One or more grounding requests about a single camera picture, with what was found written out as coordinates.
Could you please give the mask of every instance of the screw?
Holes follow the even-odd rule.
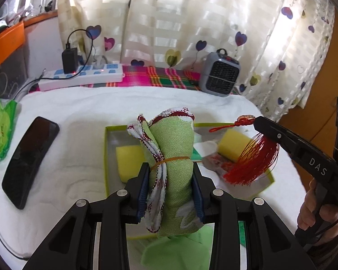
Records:
[[[262,198],[255,198],[254,203],[256,203],[257,205],[263,205],[264,200]]]
[[[84,199],[80,199],[80,200],[76,201],[76,206],[77,206],[77,207],[83,207],[83,206],[85,206],[86,204],[87,204],[87,202],[86,202],[86,200],[84,200]]]
[[[224,192],[221,189],[215,189],[215,190],[213,190],[213,194],[215,196],[222,196],[224,194]]]
[[[125,189],[121,189],[121,190],[119,190],[118,192],[116,192],[116,194],[117,194],[119,197],[124,197],[124,196],[127,195],[127,193],[128,193],[128,191],[125,190]]]

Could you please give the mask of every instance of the human hand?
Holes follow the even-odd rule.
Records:
[[[315,224],[315,216],[312,213],[316,208],[317,201],[315,197],[315,188],[317,182],[315,179],[312,179],[309,183],[310,190],[307,192],[304,203],[301,207],[301,210],[298,215],[297,223],[298,227],[302,230],[307,230],[309,227],[312,227]],[[320,208],[319,215],[324,221],[330,223],[335,222],[338,219],[338,206],[333,204],[326,204]],[[328,229],[322,236],[322,238],[315,244],[319,246],[325,243],[330,242],[338,235],[338,223]]]

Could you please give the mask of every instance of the gray heater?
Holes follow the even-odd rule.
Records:
[[[209,94],[228,96],[238,78],[239,71],[239,62],[229,57],[227,51],[221,48],[206,57],[199,87]]]

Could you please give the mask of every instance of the black phone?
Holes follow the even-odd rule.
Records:
[[[41,161],[59,130],[57,123],[37,117],[17,146],[1,184],[17,209],[24,209]]]

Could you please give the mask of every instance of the mattress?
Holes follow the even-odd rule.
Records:
[[[242,96],[217,97],[198,91],[160,87],[71,87],[35,92],[21,101],[21,111],[7,157],[0,163],[0,237],[18,256],[30,256],[65,212],[84,198],[105,198],[104,131],[126,125],[144,114],[186,106],[196,122],[233,122],[259,110]],[[6,167],[29,125],[41,116],[59,124],[60,132],[42,161],[24,210],[18,210],[1,189]],[[252,126],[241,127],[252,137]],[[275,183],[259,195],[294,232],[305,189],[287,153],[280,149],[272,171]],[[0,242],[0,254],[12,270],[25,261],[14,258]]]

